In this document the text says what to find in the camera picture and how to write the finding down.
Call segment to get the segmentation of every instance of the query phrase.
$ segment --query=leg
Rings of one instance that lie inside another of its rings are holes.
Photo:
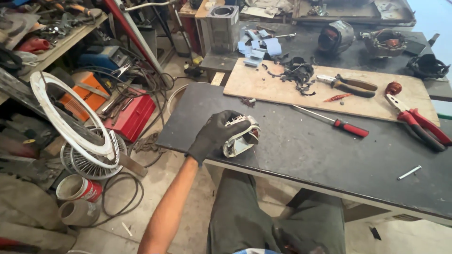
[[[302,198],[294,214],[279,221],[279,227],[302,245],[303,252],[316,246],[327,253],[345,253],[344,213],[340,198],[301,189]]]
[[[224,169],[210,218],[208,254],[276,248],[272,218],[259,208],[255,188],[253,176]]]

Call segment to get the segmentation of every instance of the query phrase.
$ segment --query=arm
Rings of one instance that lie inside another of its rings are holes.
[[[182,210],[197,171],[198,162],[188,156],[152,214],[138,254],[166,253],[179,228]]]
[[[241,114],[225,110],[213,114],[196,135],[187,158],[157,205],[138,247],[138,254],[165,254],[179,228],[182,211],[196,172],[207,154],[230,137],[250,127],[249,121],[225,127],[228,120]]]

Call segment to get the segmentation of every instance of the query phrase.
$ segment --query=black glove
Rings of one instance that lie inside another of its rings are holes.
[[[224,145],[230,137],[250,127],[251,123],[248,120],[225,127],[226,122],[237,116],[243,116],[243,114],[234,110],[225,110],[213,114],[196,135],[196,139],[188,149],[187,154],[191,155],[201,165],[209,152]]]

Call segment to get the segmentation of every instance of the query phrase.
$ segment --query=red toolbox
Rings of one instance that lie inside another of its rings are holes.
[[[104,126],[114,130],[125,140],[135,142],[155,108],[156,104],[148,94],[134,98],[124,111],[119,112],[118,120],[114,126],[111,124],[111,118],[104,121]]]

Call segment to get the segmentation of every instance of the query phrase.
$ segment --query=screwdriver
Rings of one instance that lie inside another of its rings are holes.
[[[296,107],[296,108],[299,108],[299,109],[301,109],[301,110],[307,111],[307,112],[309,112],[309,113],[312,113],[312,114],[314,114],[314,115],[316,115],[316,116],[319,116],[319,117],[325,118],[325,119],[327,119],[327,120],[330,120],[330,121],[334,122],[334,124],[333,124],[334,127],[337,127],[337,128],[339,128],[339,129],[342,129],[342,130],[347,131],[347,132],[350,132],[350,133],[353,133],[353,134],[355,134],[355,135],[357,135],[357,136],[367,137],[367,135],[369,135],[369,131],[366,131],[366,130],[364,130],[364,129],[358,128],[358,127],[356,127],[356,126],[353,126],[353,125],[351,125],[351,124],[349,124],[349,123],[347,123],[347,122],[342,122],[342,121],[339,120],[339,119],[336,119],[336,121],[335,121],[335,120],[333,120],[333,119],[331,119],[331,118],[328,118],[328,117],[319,115],[319,114],[314,113],[314,112],[312,112],[312,111],[309,111],[309,110],[307,110],[307,109],[305,109],[305,108],[300,108],[300,107],[298,107],[298,106],[296,106],[296,105],[293,105],[293,104],[292,104],[292,106],[294,106],[294,107]]]

